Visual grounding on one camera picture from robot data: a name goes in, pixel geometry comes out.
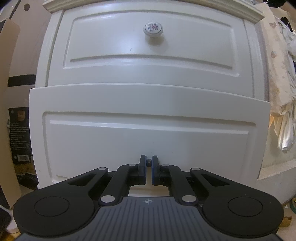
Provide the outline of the white drawer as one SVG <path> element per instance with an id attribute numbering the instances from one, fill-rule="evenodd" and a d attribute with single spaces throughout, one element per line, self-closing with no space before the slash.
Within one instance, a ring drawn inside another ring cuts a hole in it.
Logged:
<path id="1" fill-rule="evenodd" d="M 97 83 L 32 89 L 29 111 L 40 188 L 141 155 L 253 186 L 270 104 L 199 88 Z"/>
<path id="2" fill-rule="evenodd" d="M 147 36 L 146 23 L 163 26 Z M 199 11 L 67 11 L 53 49 L 48 84 L 125 82 L 178 85 L 252 96 L 243 21 Z"/>

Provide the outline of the floral ceramic drawer knob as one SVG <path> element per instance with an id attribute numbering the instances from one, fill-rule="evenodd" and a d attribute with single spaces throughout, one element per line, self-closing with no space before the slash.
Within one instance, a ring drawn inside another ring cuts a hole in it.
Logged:
<path id="1" fill-rule="evenodd" d="M 145 24 L 143 31 L 151 38 L 159 37 L 163 33 L 163 26 L 158 22 L 149 22 Z"/>

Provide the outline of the green tape roll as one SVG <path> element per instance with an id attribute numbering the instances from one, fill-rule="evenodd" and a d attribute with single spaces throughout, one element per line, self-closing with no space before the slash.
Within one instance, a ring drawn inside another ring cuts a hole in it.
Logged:
<path id="1" fill-rule="evenodd" d="M 290 209 L 294 214 L 296 214 L 296 198 L 295 197 L 290 202 Z"/>

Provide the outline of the white wooden nightstand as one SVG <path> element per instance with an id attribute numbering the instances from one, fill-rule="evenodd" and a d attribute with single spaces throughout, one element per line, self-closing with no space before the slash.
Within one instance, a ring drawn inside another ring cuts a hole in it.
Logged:
<path id="1" fill-rule="evenodd" d="M 45 1 L 30 91 L 39 187 L 141 155 L 253 186 L 270 104 L 247 1 Z"/>

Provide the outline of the black printed snack bag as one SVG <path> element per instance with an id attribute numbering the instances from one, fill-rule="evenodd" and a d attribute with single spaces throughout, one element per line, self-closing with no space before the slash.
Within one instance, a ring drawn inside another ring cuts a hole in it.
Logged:
<path id="1" fill-rule="evenodd" d="M 9 139 L 13 164 L 22 185 L 36 186 L 38 179 L 31 147 L 29 108 L 9 108 Z"/>

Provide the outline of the floral beige hanging cloth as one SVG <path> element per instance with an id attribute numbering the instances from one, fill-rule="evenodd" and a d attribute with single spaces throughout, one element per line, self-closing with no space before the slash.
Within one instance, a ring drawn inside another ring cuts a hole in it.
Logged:
<path id="1" fill-rule="evenodd" d="M 290 15 L 280 7 L 285 1 L 264 1 L 257 6 L 267 60 L 270 123 L 277 147 L 284 153 L 295 145 L 295 31 Z"/>

